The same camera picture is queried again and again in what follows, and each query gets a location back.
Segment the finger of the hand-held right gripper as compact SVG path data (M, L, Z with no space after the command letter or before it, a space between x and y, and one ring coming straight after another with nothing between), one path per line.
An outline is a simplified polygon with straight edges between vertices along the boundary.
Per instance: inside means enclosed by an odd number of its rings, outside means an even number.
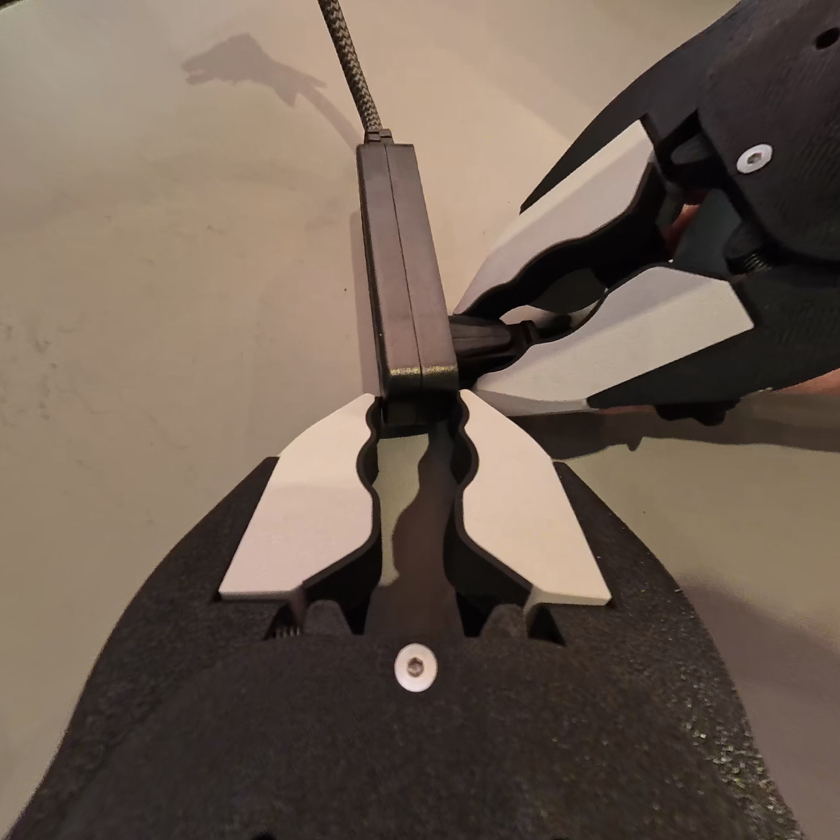
M676 292L657 217L666 201L655 149L631 124L523 211L490 252L453 315L454 323L503 323L529 308L569 318L574 279L587 272L601 296L589 323L666 323Z
M532 346L471 390L509 417L589 412L590 397L751 329L726 280L649 268L569 336Z

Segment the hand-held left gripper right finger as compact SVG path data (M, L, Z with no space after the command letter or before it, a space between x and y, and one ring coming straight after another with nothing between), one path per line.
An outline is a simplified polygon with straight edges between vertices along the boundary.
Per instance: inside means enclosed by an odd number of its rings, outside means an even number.
M477 608L612 600L552 458L471 391L451 418L451 583Z

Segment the person's right hand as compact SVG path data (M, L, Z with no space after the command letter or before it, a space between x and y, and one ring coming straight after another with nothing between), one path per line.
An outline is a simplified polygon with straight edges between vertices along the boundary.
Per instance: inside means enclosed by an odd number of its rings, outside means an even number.
M829 371L802 383L775 389L764 388L750 394L749 398L767 396L839 397L839 369Z

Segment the black power strip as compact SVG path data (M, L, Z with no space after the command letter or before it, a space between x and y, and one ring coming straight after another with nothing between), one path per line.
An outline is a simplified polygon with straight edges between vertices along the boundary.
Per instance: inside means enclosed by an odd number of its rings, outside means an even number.
M381 419L413 433L445 420L459 389L421 174L388 129L365 135L356 164Z

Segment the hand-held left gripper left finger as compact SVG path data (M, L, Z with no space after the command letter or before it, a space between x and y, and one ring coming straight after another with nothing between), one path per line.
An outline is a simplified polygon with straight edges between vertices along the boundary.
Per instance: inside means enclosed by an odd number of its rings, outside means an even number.
M218 594L226 601L361 603L382 575L379 402L362 394L277 458Z

